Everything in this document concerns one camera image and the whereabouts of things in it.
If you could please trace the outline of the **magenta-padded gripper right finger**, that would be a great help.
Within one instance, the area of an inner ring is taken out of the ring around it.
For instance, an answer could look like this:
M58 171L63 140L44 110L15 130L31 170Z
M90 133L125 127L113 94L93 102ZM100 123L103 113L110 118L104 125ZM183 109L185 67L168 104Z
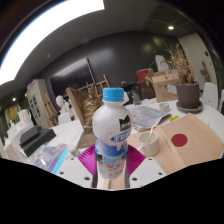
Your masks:
M145 157L129 145L125 168L125 187L139 188L166 176L153 157Z

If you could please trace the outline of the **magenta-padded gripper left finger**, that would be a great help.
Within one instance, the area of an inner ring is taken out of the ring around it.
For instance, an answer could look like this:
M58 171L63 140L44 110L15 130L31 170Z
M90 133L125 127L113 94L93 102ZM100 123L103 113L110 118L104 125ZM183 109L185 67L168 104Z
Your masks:
M96 173L96 156L94 147L84 150L78 157L70 152L56 168L56 175L84 188L94 186L94 175Z

